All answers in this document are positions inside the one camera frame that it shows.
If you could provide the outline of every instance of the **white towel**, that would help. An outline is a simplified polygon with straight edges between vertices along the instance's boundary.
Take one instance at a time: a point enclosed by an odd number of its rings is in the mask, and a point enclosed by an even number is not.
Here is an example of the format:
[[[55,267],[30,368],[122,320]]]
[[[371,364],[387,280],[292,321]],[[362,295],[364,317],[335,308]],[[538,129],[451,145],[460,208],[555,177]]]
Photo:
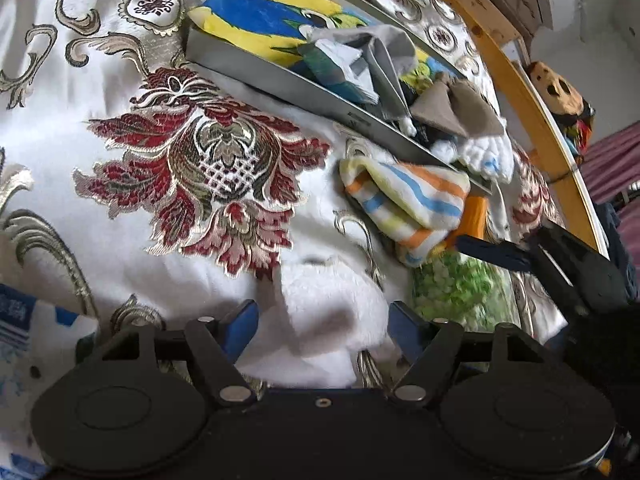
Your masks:
[[[293,330],[294,353],[313,357],[382,343],[388,321],[382,291],[342,260],[283,264],[274,285],[278,307]]]
[[[276,304],[260,314],[236,365],[274,386],[352,386],[357,351],[385,340],[388,304],[378,286],[337,258],[283,263],[274,286]]]

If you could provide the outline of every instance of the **stuffed toy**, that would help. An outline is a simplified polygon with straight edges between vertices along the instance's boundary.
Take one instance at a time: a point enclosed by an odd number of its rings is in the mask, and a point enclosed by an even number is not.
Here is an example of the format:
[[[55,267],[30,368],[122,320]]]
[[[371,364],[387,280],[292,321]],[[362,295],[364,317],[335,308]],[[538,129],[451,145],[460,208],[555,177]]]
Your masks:
[[[576,163],[582,164],[595,111],[569,82],[544,63],[531,63],[527,74],[556,120]]]

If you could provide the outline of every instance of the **red floral pattern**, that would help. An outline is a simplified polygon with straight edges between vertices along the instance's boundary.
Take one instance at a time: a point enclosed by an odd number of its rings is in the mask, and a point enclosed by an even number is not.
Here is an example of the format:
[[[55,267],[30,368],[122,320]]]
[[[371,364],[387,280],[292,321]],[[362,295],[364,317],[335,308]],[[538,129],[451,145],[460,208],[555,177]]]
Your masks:
[[[513,158],[520,180],[520,195],[511,208],[511,217],[518,226],[517,239],[540,225],[543,218],[563,225],[545,179],[529,160],[529,155],[513,144]]]
[[[291,247],[297,176],[324,168],[329,145],[191,70],[159,68],[142,89],[130,113],[90,121],[108,148],[126,152],[92,176],[76,170],[77,193],[108,205],[110,218],[153,213],[152,254],[215,257],[231,276],[270,279],[280,250]]]

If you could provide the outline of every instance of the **gray box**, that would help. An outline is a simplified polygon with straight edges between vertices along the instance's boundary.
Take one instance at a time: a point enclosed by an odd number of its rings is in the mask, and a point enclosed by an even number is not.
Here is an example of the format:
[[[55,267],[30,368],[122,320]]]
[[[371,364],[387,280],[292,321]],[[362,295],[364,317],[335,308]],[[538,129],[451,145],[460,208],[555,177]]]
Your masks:
[[[345,0],[375,20],[404,28],[401,23],[387,16],[364,0]],[[464,77],[458,69],[435,52],[428,44],[411,31],[407,32],[414,45],[458,76]],[[309,81],[305,77],[280,65],[263,59],[251,52],[236,47],[203,32],[191,25],[187,39],[186,58],[205,68],[238,79],[254,88],[276,96],[299,108],[338,121],[363,136],[389,150],[403,162],[442,166],[456,171],[413,139],[405,137],[399,130],[385,123],[355,104],[343,99],[326,88]],[[471,193],[479,196],[490,194],[489,183],[477,175],[470,175]]]

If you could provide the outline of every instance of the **white fluffy cloth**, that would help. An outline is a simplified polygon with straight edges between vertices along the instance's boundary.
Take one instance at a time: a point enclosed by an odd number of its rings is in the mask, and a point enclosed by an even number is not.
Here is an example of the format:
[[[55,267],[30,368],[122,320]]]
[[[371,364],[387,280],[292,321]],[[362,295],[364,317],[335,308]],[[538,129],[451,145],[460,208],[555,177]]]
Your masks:
[[[458,146],[458,160],[474,173],[501,184],[509,183],[513,176],[513,150],[506,132],[499,137],[464,140]]]
[[[332,258],[325,264],[285,264],[274,277],[276,302],[293,330],[292,351],[313,357],[382,343],[388,305],[368,276]]]
[[[274,386],[353,385],[356,352],[385,341],[388,303],[378,286],[338,258],[283,263],[273,284],[275,304],[260,314],[238,368]]]

